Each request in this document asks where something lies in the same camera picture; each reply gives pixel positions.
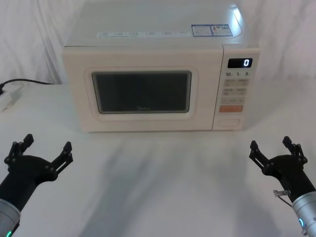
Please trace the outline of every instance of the cable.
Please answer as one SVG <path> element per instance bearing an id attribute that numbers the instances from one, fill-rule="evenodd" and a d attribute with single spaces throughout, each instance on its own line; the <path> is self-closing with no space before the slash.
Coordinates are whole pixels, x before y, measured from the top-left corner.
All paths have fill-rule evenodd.
<path id="1" fill-rule="evenodd" d="M 11 83 L 11 82 L 14 82 L 14 81 L 28 81 L 28 82 L 33 82 L 33 83 L 37 83 L 37 84 L 42 84 L 42 85 L 53 85 L 51 83 L 46 83 L 46 82 L 42 82 L 42 81 L 38 81 L 38 80 L 29 80 L 29 79 L 12 79 L 12 80 L 7 80 L 5 81 L 4 83 L 0 83 L 0 95 L 3 94 L 3 87 L 8 84 L 8 83 Z"/>
<path id="2" fill-rule="evenodd" d="M 287 201 L 285 201 L 283 198 L 281 198 L 281 197 L 278 197 L 278 198 L 281 199 L 284 203 L 286 203 L 286 204 L 289 205 L 290 207 L 292 207 L 292 205 L 289 204 Z"/>

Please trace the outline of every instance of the orange start button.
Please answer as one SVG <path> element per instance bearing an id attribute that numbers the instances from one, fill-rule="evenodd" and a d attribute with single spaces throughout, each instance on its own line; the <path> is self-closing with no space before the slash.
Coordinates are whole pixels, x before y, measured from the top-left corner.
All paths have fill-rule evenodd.
<path id="1" fill-rule="evenodd" d="M 219 108 L 220 113 L 240 113 L 243 105 L 223 105 Z"/>

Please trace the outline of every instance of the robotic arm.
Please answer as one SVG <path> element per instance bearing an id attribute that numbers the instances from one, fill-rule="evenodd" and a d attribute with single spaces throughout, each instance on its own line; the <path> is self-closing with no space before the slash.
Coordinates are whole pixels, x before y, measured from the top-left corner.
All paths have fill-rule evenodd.
<path id="1" fill-rule="evenodd" d="M 23 153 L 34 142 L 28 134 L 23 142 L 14 142 L 4 162 L 9 174 L 0 185 L 0 237 L 10 237 L 19 227 L 20 212 L 36 187 L 44 182 L 55 181 L 58 174 L 71 162 L 72 146 L 67 142 L 62 153 L 53 162 Z"/>
<path id="2" fill-rule="evenodd" d="M 316 237 L 316 189 L 303 171 L 307 163 L 300 144 L 292 144 L 289 137 L 283 140 L 290 155 L 267 159 L 259 150 L 258 144 L 252 141 L 250 158 L 261 168 L 262 173 L 279 180 L 284 191 L 274 191 L 275 195 L 287 195 L 292 208 L 299 218 L 304 236 Z"/>

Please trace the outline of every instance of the microwave window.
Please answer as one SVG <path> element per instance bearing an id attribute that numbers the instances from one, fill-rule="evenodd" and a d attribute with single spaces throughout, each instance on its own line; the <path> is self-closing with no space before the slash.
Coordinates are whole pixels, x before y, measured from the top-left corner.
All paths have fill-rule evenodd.
<path id="1" fill-rule="evenodd" d="M 191 77 L 189 71 L 92 74 L 101 114 L 186 113 Z"/>

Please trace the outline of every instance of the brand logo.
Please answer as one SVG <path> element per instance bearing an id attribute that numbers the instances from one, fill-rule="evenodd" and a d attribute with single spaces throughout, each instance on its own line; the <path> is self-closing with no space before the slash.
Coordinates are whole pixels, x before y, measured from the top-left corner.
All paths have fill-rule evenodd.
<path id="1" fill-rule="evenodd" d="M 150 107 L 142 107 L 142 106 L 136 106 L 137 111 L 149 111 L 151 110 Z"/>

